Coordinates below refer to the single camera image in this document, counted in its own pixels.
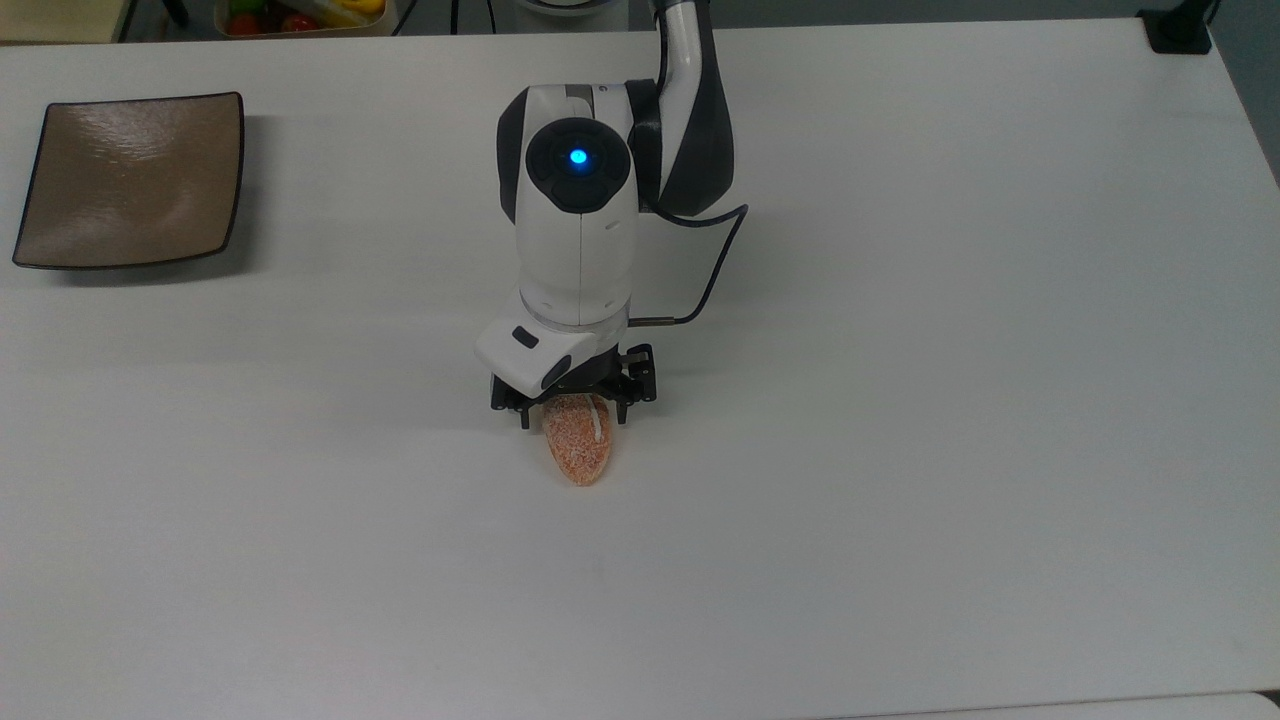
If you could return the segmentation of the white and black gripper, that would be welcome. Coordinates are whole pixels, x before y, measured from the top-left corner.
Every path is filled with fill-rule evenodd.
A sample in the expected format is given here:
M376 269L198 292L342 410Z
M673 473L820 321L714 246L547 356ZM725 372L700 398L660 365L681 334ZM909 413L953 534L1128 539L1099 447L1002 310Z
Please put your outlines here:
M529 310L504 310L479 336L475 350L489 369L490 407L515 413L520 428L530 430L532 410L558 380L605 354L600 396L614 405L616 421L625 425L636 404L657 400L657 365L650 345L625 354L614 347L625 333L628 313L588 324L549 322Z

